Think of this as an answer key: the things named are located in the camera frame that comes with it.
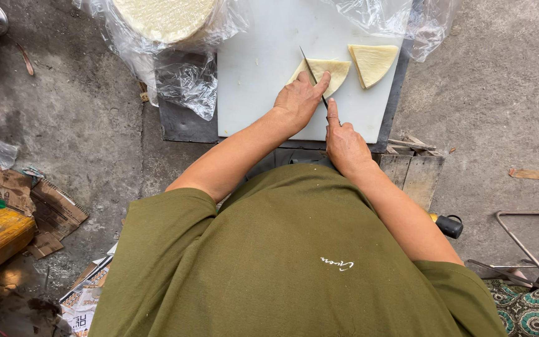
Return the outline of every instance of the triangular dough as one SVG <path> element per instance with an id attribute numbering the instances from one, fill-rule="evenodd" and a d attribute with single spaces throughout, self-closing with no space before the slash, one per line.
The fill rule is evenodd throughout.
<path id="1" fill-rule="evenodd" d="M 330 97 L 344 82 L 344 79 L 348 75 L 348 70 L 350 69 L 350 62 L 349 61 L 334 61 L 334 60 L 318 60 L 318 59 L 307 59 L 309 61 L 309 65 L 311 66 L 311 69 L 313 70 L 313 74 L 315 75 L 315 78 L 318 79 L 318 81 L 321 81 L 323 78 L 323 73 L 325 71 L 329 71 L 330 75 L 332 75 L 332 79 L 330 80 L 330 85 L 328 86 L 328 89 L 323 94 L 324 97 Z M 298 68 L 295 70 L 295 73 L 292 74 L 292 77 L 290 80 L 288 80 L 287 85 L 291 84 L 296 78 L 299 76 L 299 73 L 302 71 L 306 71 L 309 73 L 309 69 L 307 68 L 307 65 L 305 63 L 305 60 L 301 61 L 301 64 L 298 66 Z M 313 84 L 313 78 L 311 75 L 309 75 L 309 81 Z"/>
<path id="2" fill-rule="evenodd" d="M 349 44 L 348 51 L 355 61 L 361 86 L 367 89 L 378 83 L 388 72 L 398 53 L 398 47 Z"/>

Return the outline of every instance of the wooden crate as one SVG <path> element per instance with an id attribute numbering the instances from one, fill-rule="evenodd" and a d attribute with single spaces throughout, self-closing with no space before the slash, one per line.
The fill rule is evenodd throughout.
<path id="1" fill-rule="evenodd" d="M 387 153 L 374 154 L 374 160 L 397 187 L 428 211 L 446 157 L 413 136 L 389 142 L 393 145 Z"/>

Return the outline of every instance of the dried leaf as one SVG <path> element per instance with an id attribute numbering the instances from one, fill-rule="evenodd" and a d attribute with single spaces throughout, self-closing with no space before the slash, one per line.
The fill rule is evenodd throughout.
<path id="1" fill-rule="evenodd" d="M 18 42 L 16 42 L 16 47 L 18 47 L 18 50 L 22 52 L 22 57 L 24 57 L 24 62 L 26 63 L 26 70 L 28 70 L 28 73 L 31 76 L 35 75 L 35 71 L 32 69 L 31 60 L 28 59 L 28 55 L 24 52 L 24 48 L 22 48 L 21 45 L 19 45 Z"/>

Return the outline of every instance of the black handle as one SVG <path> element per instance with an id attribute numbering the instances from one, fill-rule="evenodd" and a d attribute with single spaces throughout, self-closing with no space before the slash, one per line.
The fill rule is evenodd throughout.
<path id="1" fill-rule="evenodd" d="M 461 232 L 463 232 L 463 222 L 456 215 L 449 215 L 448 217 L 440 215 L 436 220 L 436 225 L 438 225 L 438 228 L 440 228 L 444 235 L 452 237 L 455 240 L 459 239 Z"/>

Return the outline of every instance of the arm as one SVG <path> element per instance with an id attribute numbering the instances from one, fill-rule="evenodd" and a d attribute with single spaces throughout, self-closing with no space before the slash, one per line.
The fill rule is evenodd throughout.
<path id="1" fill-rule="evenodd" d="M 311 119 L 330 83 L 326 71 L 316 86 L 307 72 L 280 91 L 274 108 L 256 122 L 228 137 L 195 161 L 167 191 L 191 187 L 222 201 L 263 157 L 301 131 Z"/>
<path id="2" fill-rule="evenodd" d="M 329 100 L 328 124 L 327 150 L 334 166 L 359 187 L 409 259 L 463 265 L 430 216 L 380 170 L 353 125 L 340 126 L 333 98 Z"/>

